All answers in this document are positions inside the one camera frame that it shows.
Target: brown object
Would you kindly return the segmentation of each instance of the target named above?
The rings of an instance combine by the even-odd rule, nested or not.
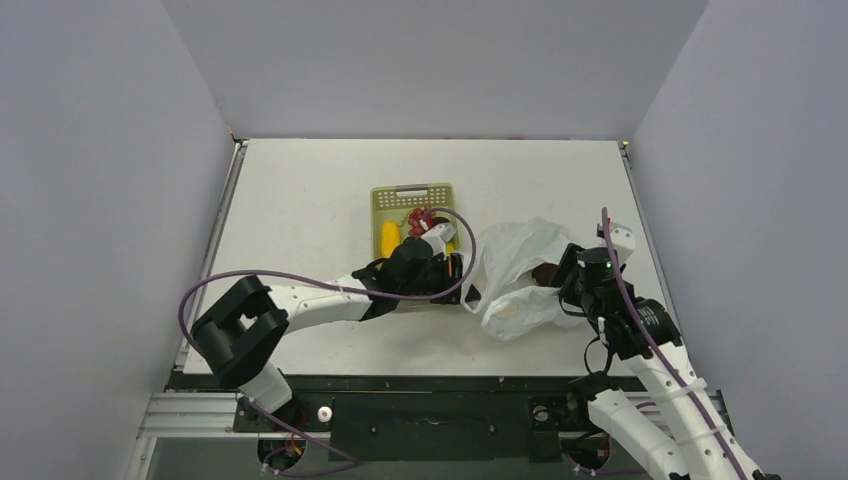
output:
[[[540,287],[548,287],[551,284],[551,280],[554,279],[556,269],[557,266],[553,263],[543,263],[534,268],[533,271],[530,272],[530,276],[533,277],[533,281],[536,282],[536,285]]]

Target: metal frame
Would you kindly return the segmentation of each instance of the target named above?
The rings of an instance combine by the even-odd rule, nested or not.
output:
[[[221,236],[226,224],[227,215],[244,162],[249,140],[236,142],[230,171],[224,186],[218,215],[210,232],[209,243],[205,252],[199,278],[208,276],[213,268],[215,255],[218,251]],[[642,227],[652,254],[659,283],[665,296],[667,308],[673,318],[677,318],[671,301],[668,285],[665,281],[662,266],[650,234],[648,225],[642,218],[642,208],[631,174],[631,166],[626,151],[626,144],[619,143],[622,162],[627,172],[628,181],[633,192],[636,206],[640,212]],[[203,300],[202,290],[194,299],[190,310],[190,319],[194,320]],[[174,362],[174,370],[164,393],[154,393],[148,404],[144,420],[139,429],[139,435],[127,470],[127,479],[144,480],[147,478],[153,451],[158,438],[282,438],[287,433],[264,432],[244,433],[233,430],[234,419],[239,411],[237,396],[232,391],[221,391],[211,375],[186,375],[182,372],[188,356],[185,340],[181,344]],[[487,393],[526,393],[529,396],[560,393],[563,385],[573,377],[328,377],[328,376],[289,376],[287,377],[295,390],[317,388],[324,385],[326,392],[356,391],[373,394],[395,392],[457,392],[475,391]],[[640,389],[635,378],[621,379],[624,388]],[[647,393],[629,391],[627,397],[633,402],[648,401]],[[727,411],[720,392],[711,393],[711,400],[716,404],[719,413],[730,426]],[[660,429],[668,432],[667,425],[656,408],[645,410],[645,414]],[[329,438],[329,432],[310,432],[319,438]],[[560,432],[560,437],[572,437],[576,432]]]

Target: white plastic bag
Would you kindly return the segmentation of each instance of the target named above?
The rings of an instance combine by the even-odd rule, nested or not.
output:
[[[539,287],[524,275],[543,263],[559,264],[568,231],[541,218],[492,225],[477,237],[478,262],[462,285],[462,305],[483,318],[483,329],[499,340],[512,340],[554,322],[572,327],[579,318],[562,313],[557,288]],[[479,302],[466,302],[471,285]]]

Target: tabletop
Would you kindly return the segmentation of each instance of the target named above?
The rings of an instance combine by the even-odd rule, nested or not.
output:
[[[571,241],[595,246],[601,207],[636,235],[624,277],[665,304],[618,144],[536,140],[250,140],[214,258],[213,273],[261,268],[332,280],[372,259],[375,187],[450,183],[475,232],[541,217]],[[466,232],[461,232],[464,247]],[[266,283],[288,282],[267,278]],[[233,280],[211,284],[200,311]],[[285,335],[271,357],[302,375],[580,376],[588,324],[541,326],[515,340],[486,334],[460,306],[403,308],[365,322],[333,322]],[[601,368],[605,351],[589,351]],[[191,351],[184,372],[208,374]],[[632,375],[615,362],[611,375]]]

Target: yellow object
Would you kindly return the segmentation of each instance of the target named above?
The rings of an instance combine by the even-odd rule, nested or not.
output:
[[[398,245],[400,245],[400,227],[395,222],[383,223],[380,233],[380,253],[383,254],[383,258],[391,257]]]

